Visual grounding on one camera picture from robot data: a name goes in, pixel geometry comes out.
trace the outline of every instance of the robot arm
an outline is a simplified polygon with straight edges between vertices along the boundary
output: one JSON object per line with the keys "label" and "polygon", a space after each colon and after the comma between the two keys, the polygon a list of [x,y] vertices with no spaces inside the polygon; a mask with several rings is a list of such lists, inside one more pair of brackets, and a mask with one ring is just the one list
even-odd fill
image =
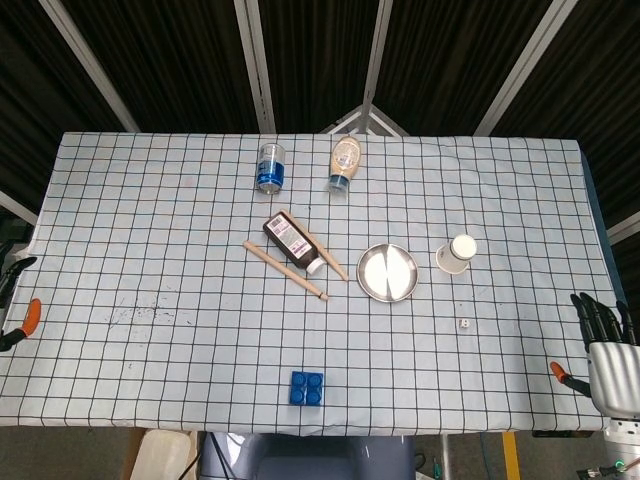
{"label": "robot arm", "polygon": [[640,324],[622,302],[617,303],[619,323],[610,308],[586,293],[571,295],[571,301],[587,351],[589,383],[556,362],[551,370],[560,383],[591,398],[598,411],[611,418],[605,441],[613,465],[579,471],[579,478],[618,474],[622,476],[616,478],[640,479]]}

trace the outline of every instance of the blue can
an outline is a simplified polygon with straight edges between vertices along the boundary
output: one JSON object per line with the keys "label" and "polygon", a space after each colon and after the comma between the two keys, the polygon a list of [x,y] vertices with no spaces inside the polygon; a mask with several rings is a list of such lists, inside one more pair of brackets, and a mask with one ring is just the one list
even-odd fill
{"label": "blue can", "polygon": [[256,185],[264,193],[273,194],[280,191],[284,182],[285,150],[277,143],[267,143],[260,147],[258,168],[256,169]]}

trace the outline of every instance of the brown bottle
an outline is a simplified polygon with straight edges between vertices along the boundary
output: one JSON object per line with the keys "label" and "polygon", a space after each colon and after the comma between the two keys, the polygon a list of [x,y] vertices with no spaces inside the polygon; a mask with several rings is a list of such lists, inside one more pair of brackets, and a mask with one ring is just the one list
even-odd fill
{"label": "brown bottle", "polygon": [[326,263],[313,242],[282,213],[267,220],[262,229],[296,267],[304,268],[310,275]]}

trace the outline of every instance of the stainless steel bowl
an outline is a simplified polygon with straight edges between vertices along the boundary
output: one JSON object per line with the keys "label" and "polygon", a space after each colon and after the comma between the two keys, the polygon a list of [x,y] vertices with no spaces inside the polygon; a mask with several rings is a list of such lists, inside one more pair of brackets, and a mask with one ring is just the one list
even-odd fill
{"label": "stainless steel bowl", "polygon": [[390,243],[374,245],[358,261],[358,283],[372,298],[398,302],[418,284],[418,266],[404,248]]}

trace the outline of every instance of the wooden stick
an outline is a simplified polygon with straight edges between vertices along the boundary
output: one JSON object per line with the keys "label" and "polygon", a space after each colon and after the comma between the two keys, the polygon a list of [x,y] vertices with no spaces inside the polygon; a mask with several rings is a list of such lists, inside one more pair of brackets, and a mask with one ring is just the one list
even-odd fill
{"label": "wooden stick", "polygon": [[293,223],[300,231],[302,231],[302,233],[304,233],[307,237],[309,237],[309,240],[311,240],[311,243],[313,243],[315,247],[318,249],[318,253],[322,255],[322,257],[327,261],[327,263],[331,265],[331,268],[333,268],[345,282],[349,280],[349,276],[347,275],[347,272],[343,270],[343,268],[340,266],[338,261],[335,258],[333,258],[333,255],[331,255],[327,251],[327,249],[324,248],[324,246],[313,235],[311,235],[309,230],[307,230],[304,227],[304,225],[302,225],[287,210],[280,210],[280,213],[282,213],[285,217],[291,220],[291,223]]}
{"label": "wooden stick", "polygon": [[260,259],[267,262],[269,265],[271,265],[273,268],[278,270],[280,273],[284,274],[285,277],[289,277],[291,280],[296,282],[302,288],[309,290],[311,293],[313,293],[318,298],[324,300],[325,302],[329,300],[329,296],[326,293],[324,293],[322,290],[320,290],[318,287],[316,287],[313,283],[309,282],[306,278],[301,277],[293,270],[288,269],[279,261],[277,261],[275,258],[270,257],[267,254],[267,252],[261,250],[260,247],[255,246],[249,240],[246,240],[242,245],[244,245],[244,248],[249,250],[256,257],[259,257]]}

